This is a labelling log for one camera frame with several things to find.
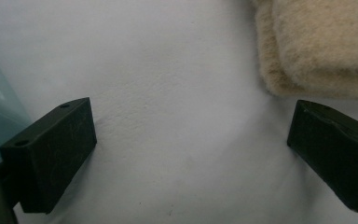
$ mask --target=towel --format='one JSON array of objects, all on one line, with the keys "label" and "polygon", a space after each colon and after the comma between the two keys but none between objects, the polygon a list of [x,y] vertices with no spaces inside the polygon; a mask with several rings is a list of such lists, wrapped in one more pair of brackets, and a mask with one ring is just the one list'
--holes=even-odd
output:
[{"label": "towel", "polygon": [[358,98],[358,0],[253,2],[269,91]]}]

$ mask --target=beige towel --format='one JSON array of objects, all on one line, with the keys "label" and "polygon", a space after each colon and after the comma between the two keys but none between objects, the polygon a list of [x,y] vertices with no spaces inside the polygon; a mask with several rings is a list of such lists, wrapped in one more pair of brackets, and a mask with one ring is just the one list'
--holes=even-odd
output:
[{"label": "beige towel", "polygon": [[277,95],[358,98],[358,0],[254,0],[260,73]]}]

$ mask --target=white surface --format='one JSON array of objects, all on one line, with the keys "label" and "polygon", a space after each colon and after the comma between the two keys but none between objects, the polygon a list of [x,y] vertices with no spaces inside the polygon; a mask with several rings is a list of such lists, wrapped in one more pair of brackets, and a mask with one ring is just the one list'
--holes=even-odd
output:
[{"label": "white surface", "polygon": [[[0,67],[33,119],[91,97],[98,145],[25,223],[358,223],[285,145],[244,0],[0,0]],[[358,119],[358,102],[312,99]]]}]

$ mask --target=white fabric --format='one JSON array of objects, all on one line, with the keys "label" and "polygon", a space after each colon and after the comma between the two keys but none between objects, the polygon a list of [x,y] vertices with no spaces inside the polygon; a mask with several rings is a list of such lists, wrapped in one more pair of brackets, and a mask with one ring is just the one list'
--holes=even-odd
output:
[{"label": "white fabric", "polygon": [[[30,116],[90,96],[98,145],[27,223],[358,223],[286,145],[296,98],[257,74],[243,0],[0,0],[0,67]],[[358,101],[311,99],[358,119]]]}]

